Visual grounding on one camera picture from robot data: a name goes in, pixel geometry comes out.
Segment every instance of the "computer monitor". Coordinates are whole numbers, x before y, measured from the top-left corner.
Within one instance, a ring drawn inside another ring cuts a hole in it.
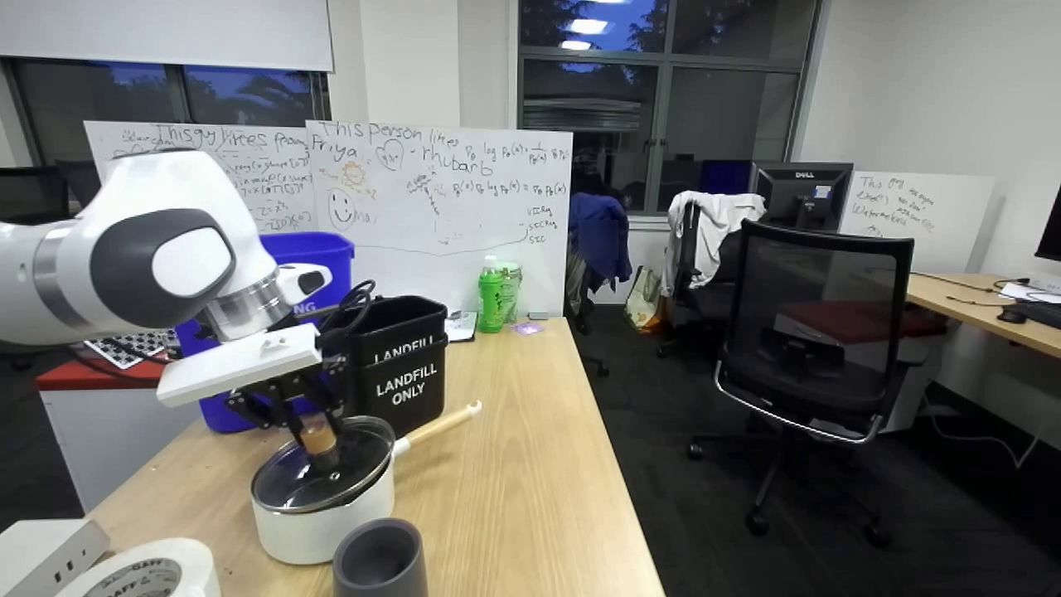
[[[837,231],[854,168],[854,161],[757,161],[753,192],[766,199],[762,223]]]
[[[59,168],[0,168],[0,223],[66,219],[66,178]]]
[[[1042,240],[1039,240],[1035,256],[1039,256],[1039,259],[1061,263],[1061,188],[1057,188],[1057,196],[1054,196],[1050,219],[1048,219],[1048,225],[1042,227]]]
[[[699,188],[704,192],[750,192],[753,161],[750,158],[704,158]]]

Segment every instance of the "office desk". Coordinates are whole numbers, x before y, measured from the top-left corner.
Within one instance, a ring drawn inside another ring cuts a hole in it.
[[[966,326],[979,326],[1000,337],[1061,358],[1061,328],[1050,328],[1042,320],[1021,320],[1021,326],[1000,320],[1003,298],[996,293],[986,293],[1000,282],[996,276],[945,276],[945,279],[909,276],[906,298],[930,313],[949,316]]]
[[[484,410],[397,456],[396,515],[423,527],[430,594],[662,594],[563,320],[452,343],[444,401]],[[274,563],[256,538],[249,482],[284,442],[192,423],[93,518],[115,551],[206,541],[232,597],[332,594],[329,568]]]

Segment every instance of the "window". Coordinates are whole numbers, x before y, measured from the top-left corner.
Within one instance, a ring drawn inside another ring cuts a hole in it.
[[[818,0],[521,0],[521,125],[574,188],[662,211],[715,158],[791,158]]]
[[[99,188],[82,118],[249,125],[329,118],[321,72],[9,58],[9,83],[37,161],[59,167],[81,202]]]

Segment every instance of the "cup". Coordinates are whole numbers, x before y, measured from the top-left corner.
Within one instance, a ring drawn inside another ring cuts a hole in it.
[[[400,518],[363,524],[340,544],[332,576],[336,597],[427,597],[418,527]]]

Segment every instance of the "mesh chair back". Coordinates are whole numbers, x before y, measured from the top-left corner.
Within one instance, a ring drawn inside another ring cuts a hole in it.
[[[742,225],[721,388],[794,420],[870,430],[898,390],[912,242]]]

